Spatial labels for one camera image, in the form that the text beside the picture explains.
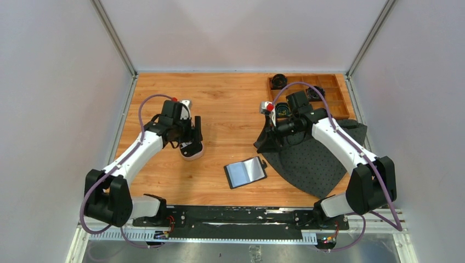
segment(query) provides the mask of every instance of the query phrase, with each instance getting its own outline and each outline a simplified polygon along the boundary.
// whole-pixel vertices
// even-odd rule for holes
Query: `black joint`
[[[86,176],[84,195],[103,175],[104,171],[91,170]],[[112,226],[122,227],[132,213],[132,199],[127,180],[110,175],[92,192],[84,208],[84,215]]]
[[[297,109],[309,105],[307,95],[303,90],[286,96],[286,100],[293,114],[297,112]]]
[[[150,195],[148,193],[145,193],[144,195],[153,197],[153,198],[158,199],[160,201],[160,206],[158,207],[157,214],[155,216],[152,216],[152,217],[146,216],[144,218],[144,221],[150,222],[154,226],[163,225],[165,223],[165,220],[166,220],[167,216],[168,216],[168,208],[166,207],[166,199],[164,199],[162,197],[159,197],[159,196]]]
[[[305,119],[308,120],[308,122],[312,124],[318,123],[319,120],[327,118],[328,117],[328,112],[324,108],[317,108],[314,111],[311,112],[306,112],[304,114],[301,114],[301,116],[304,116]]]
[[[327,217],[325,212],[323,211],[323,207],[321,206],[321,202],[325,199],[328,199],[330,197],[333,197],[334,195],[332,196],[328,196],[324,199],[321,199],[319,200],[318,202],[316,202],[314,205],[313,205],[313,218],[315,220],[315,223],[319,226],[321,225],[324,225],[325,222],[328,222],[329,220],[331,220],[331,218]]]
[[[397,190],[394,162],[385,156],[377,158],[373,164],[386,185],[391,201],[395,201]],[[366,214],[388,203],[374,171],[368,164],[359,164],[352,171],[345,197],[352,210],[359,215]]]

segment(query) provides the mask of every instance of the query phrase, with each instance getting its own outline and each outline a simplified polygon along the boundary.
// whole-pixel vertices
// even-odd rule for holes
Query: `cable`
[[[379,174],[378,172],[378,169],[376,169],[375,165],[373,164],[373,162],[366,156],[366,154],[363,153],[362,149],[360,149],[360,147],[355,144],[352,140],[350,140],[345,134],[343,134],[339,129],[337,129],[336,127],[336,124],[334,123],[334,120],[331,116],[331,113],[330,113],[330,108],[328,106],[328,103],[326,102],[325,98],[323,97],[323,95],[320,93],[320,91],[313,87],[313,85],[310,85],[306,82],[293,82],[293,83],[290,83],[288,85],[286,85],[283,89],[281,89],[279,91],[279,93],[277,94],[277,96],[275,97],[275,99],[273,100],[273,105],[275,105],[276,101],[278,100],[279,96],[286,90],[288,89],[290,86],[293,86],[293,85],[296,85],[296,84],[301,84],[301,85],[305,85],[309,88],[311,88],[312,90],[314,90],[318,96],[320,96],[321,98],[321,101],[323,102],[323,104],[325,105],[325,109],[326,109],[326,113],[328,115],[328,119],[330,120],[330,123],[331,123],[331,126],[333,127],[334,131],[339,134],[345,141],[347,141],[350,145],[352,145],[352,147],[359,153],[361,154],[360,156],[363,156],[363,159],[365,159],[365,161],[368,163],[368,165],[371,167],[371,169],[374,171],[375,173],[375,176],[376,178],[378,179],[379,181],[379,184],[381,185],[381,189],[383,190],[383,194],[384,194],[384,197],[386,198],[386,201],[388,202],[388,206],[389,206],[389,209],[394,217],[394,221],[395,221],[395,226],[394,224],[392,223],[391,225],[394,226],[395,229],[397,229],[398,231],[402,231],[402,226],[400,224],[400,220],[399,220],[399,217],[397,216],[397,213],[395,212],[395,208],[394,208],[394,204],[393,202],[391,201],[391,198],[390,198],[390,195],[388,193],[388,190],[386,188],[386,185],[384,184],[384,181],[381,177],[381,174]]]
[[[366,220],[365,220],[365,217],[363,215],[359,215],[359,214],[355,214],[355,213],[350,213],[350,214],[347,214],[347,215],[358,215],[359,217],[362,218],[363,222],[364,222],[364,226],[362,228],[362,232],[360,233],[359,237],[354,241],[352,242],[352,244],[350,245],[346,245],[345,247],[341,247],[341,248],[334,248],[334,249],[319,249],[319,248],[315,248],[316,250],[318,251],[323,251],[323,252],[338,252],[338,251],[342,251],[342,250],[346,250],[346,249],[349,249],[353,246],[355,246],[357,243],[360,242],[360,240],[362,239],[363,235],[365,234],[365,230],[366,230]]]
[[[101,230],[97,230],[97,231],[91,230],[87,226],[86,222],[84,221],[84,209],[86,208],[87,200],[89,200],[90,195],[95,191],[95,189],[102,182],[104,182],[112,173],[114,173],[118,169],[118,166],[122,165],[132,154],[134,154],[137,151],[137,149],[139,148],[139,146],[141,145],[141,142],[144,141],[145,130],[144,130],[144,123],[142,122],[142,107],[144,106],[144,104],[147,101],[149,101],[150,99],[152,99],[154,97],[164,97],[164,98],[168,98],[170,100],[172,99],[172,97],[170,97],[168,95],[154,94],[154,95],[148,96],[144,101],[142,101],[142,103],[139,106],[140,140],[137,142],[135,147],[123,159],[121,159],[121,161],[117,165],[115,165],[113,168],[111,168],[110,171],[108,171],[104,176],[102,176],[102,178],[100,178],[97,182],[95,182],[94,185],[92,185],[90,187],[90,189],[87,191],[87,193],[84,195],[84,200],[82,201],[81,208],[79,210],[79,220],[81,221],[82,228],[87,233],[97,235],[97,234],[105,232],[111,226],[110,224],[108,224],[106,227],[104,227]]]
[[[375,212],[375,211],[370,211],[370,214],[373,214],[373,215],[379,217],[381,220],[383,220],[383,221],[385,221],[386,223],[392,225],[394,228],[397,228],[397,226],[396,226],[394,223],[392,223],[391,220],[389,220],[389,219],[383,217],[383,216],[380,215],[379,213],[377,213],[377,212]]]

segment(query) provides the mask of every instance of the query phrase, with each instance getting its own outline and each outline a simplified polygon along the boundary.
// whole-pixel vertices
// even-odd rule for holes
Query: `red cap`
[[[275,106],[273,106],[273,104],[268,104],[268,106],[266,107],[266,110],[271,112],[274,108]]]

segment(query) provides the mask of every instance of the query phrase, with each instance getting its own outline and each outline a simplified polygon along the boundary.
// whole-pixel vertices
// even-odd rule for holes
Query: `wooden compartment box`
[[[330,107],[331,114],[335,119],[347,119],[349,118],[349,110],[347,109],[347,105],[345,104],[342,98],[341,92],[341,85],[337,82],[337,78],[333,74],[310,74],[310,75],[285,75],[287,77],[287,83],[292,82],[307,82],[314,86],[322,87],[326,94],[325,99]],[[273,101],[279,90],[272,90],[271,89],[271,79],[268,78],[268,97],[270,101]],[[286,102],[286,96],[292,94],[294,92],[300,90],[306,90],[307,87],[304,85],[296,84],[289,87],[285,90],[277,102]],[[312,105],[313,109],[323,108],[324,104],[322,101],[311,101],[310,104]]]

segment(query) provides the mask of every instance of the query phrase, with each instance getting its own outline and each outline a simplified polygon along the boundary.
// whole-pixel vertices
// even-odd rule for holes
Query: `black object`
[[[267,174],[266,174],[266,172],[265,172],[265,168],[268,167],[268,165],[266,164],[266,162],[265,162],[264,160],[261,160],[260,157],[255,156],[255,157],[252,157],[252,158],[246,159],[246,160],[244,160],[244,161],[240,161],[240,162],[245,162],[245,161],[248,161],[248,160],[251,160],[251,159],[254,159],[254,158],[258,158],[258,161],[260,162],[260,166],[262,167],[262,171],[263,171],[264,177],[259,178],[259,179],[257,179],[257,180],[250,181],[250,182],[248,182],[248,183],[246,183],[246,184],[234,186],[234,185],[233,185],[233,182],[231,182],[231,174],[230,174],[229,171],[228,171],[228,166],[229,166],[230,164],[223,166],[223,168],[224,168],[224,173],[226,174],[226,178],[227,178],[227,180],[228,180],[228,184],[229,184],[229,188],[230,188],[230,189],[234,189],[234,188],[238,188],[238,187],[241,187],[241,186],[244,186],[244,185],[248,185],[248,184],[251,184],[251,183],[253,183],[253,182],[263,180],[263,179],[265,179],[265,178],[268,177]]]
[[[315,245],[315,247],[318,249],[333,249],[336,246],[336,242],[325,243],[321,239],[318,239],[317,242],[318,242],[318,245]]]
[[[84,195],[102,176],[104,171],[90,170],[86,176]],[[128,182],[122,175],[110,175],[92,192],[84,208],[84,215],[107,224],[122,227],[132,212],[132,199]]]
[[[313,124],[328,117],[324,108],[313,110],[303,90],[286,96],[286,100],[291,117],[276,121],[276,126],[273,126],[270,117],[265,116],[265,126],[254,143],[257,153],[281,151],[284,137],[299,132],[311,134]]]
[[[353,119],[336,120],[337,124],[359,144],[363,144],[367,126]],[[285,137],[279,152],[264,153],[263,157],[277,173],[296,188],[325,198],[347,173],[345,167],[319,141],[304,132]]]
[[[195,116],[195,126],[191,119],[181,119],[181,112],[185,107],[178,101],[166,100],[163,103],[161,114],[155,115],[144,125],[145,130],[156,133],[162,137],[163,148],[171,143],[173,148],[184,142],[198,142],[203,140],[200,116]]]
[[[168,143],[171,143],[173,148],[184,142],[190,142],[194,144],[194,147],[198,144],[201,145],[203,137],[200,116],[195,116],[195,126],[193,127],[190,118],[181,119],[183,107],[185,105],[181,102],[166,100],[163,103],[161,114],[155,115],[152,120],[144,125],[145,130],[156,133],[162,138],[163,148]],[[173,145],[173,141],[178,143],[176,147]],[[104,171],[92,169],[86,176],[84,195],[104,175]],[[158,196],[147,196],[161,201],[160,215],[158,216],[163,217],[166,200]],[[110,175],[90,195],[84,208],[84,215],[112,226],[121,227],[128,221],[132,209],[131,193],[129,192],[127,180],[122,175]],[[163,218],[154,218],[154,220],[159,221],[163,220]]]
[[[287,85],[287,78],[283,74],[276,74],[271,79],[271,89],[282,89]]]
[[[280,102],[276,104],[275,107],[275,112],[276,112],[276,118],[288,118],[291,116],[291,110],[289,109],[289,106],[285,102]]]
[[[319,86],[314,86],[320,93],[323,95],[323,98],[326,95],[325,90],[322,87]],[[311,88],[308,88],[305,90],[305,93],[307,94],[308,101],[321,101],[320,96]]]
[[[302,239],[301,230],[335,231],[335,221],[339,223],[340,230],[349,229],[349,224],[343,221],[343,216],[334,218],[331,224],[319,226],[314,223],[305,224],[313,218],[312,210],[280,210],[280,207],[170,205],[167,215],[175,218],[174,230],[169,234],[169,237],[173,238]],[[146,218],[133,220],[133,225],[155,226]],[[160,226],[168,225],[169,221],[166,221]]]
[[[394,162],[389,157],[384,156],[377,158],[373,164],[386,185],[391,201],[395,201],[397,190]],[[373,174],[374,172],[368,164],[359,164],[352,171],[345,197],[352,210],[359,215],[366,214],[388,203],[377,177],[373,177]]]

